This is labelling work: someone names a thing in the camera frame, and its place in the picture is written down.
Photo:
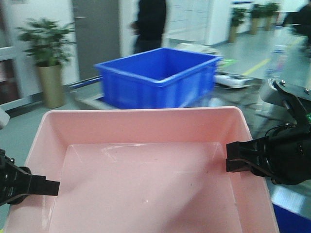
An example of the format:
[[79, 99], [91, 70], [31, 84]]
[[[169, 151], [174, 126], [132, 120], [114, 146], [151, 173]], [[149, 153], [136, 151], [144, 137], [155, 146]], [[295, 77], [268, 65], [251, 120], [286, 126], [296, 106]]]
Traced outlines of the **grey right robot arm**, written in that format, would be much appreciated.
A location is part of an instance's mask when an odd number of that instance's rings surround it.
[[274, 184], [296, 185], [311, 178], [311, 91], [269, 78], [260, 90], [264, 102], [284, 107], [295, 123], [268, 130], [264, 137], [227, 144], [227, 172], [250, 171]]

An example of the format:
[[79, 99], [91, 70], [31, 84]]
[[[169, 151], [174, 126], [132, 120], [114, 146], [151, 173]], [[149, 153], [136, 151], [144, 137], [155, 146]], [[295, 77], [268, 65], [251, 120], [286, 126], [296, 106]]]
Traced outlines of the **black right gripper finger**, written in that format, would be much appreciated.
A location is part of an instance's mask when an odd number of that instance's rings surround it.
[[267, 176], [262, 171], [264, 152], [264, 146], [256, 140], [229, 143], [226, 145], [226, 171], [232, 173], [250, 171], [256, 176]]

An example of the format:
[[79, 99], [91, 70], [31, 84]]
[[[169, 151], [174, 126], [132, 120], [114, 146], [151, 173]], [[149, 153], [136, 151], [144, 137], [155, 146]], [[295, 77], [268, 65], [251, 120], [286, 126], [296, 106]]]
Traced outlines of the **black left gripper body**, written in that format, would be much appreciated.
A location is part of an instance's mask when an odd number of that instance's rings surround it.
[[16, 166], [14, 158], [6, 156], [6, 151], [0, 149], [0, 205], [17, 205], [22, 203], [27, 194], [17, 195], [16, 187], [26, 187], [22, 178], [31, 175], [31, 170], [26, 166]]

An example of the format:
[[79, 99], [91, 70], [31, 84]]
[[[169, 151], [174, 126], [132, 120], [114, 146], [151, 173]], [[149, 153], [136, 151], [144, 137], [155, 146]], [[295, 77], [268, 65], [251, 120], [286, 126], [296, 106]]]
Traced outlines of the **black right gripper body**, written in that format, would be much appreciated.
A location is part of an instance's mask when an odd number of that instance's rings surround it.
[[311, 126], [285, 123], [269, 129], [270, 171], [274, 184], [296, 185], [311, 178]]

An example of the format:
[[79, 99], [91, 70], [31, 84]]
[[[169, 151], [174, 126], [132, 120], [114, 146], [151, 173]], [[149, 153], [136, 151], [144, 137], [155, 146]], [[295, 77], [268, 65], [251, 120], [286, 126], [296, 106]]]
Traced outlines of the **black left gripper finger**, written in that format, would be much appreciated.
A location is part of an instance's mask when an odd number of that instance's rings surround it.
[[32, 175], [29, 184], [29, 194], [57, 196], [60, 182], [47, 180], [45, 176]]

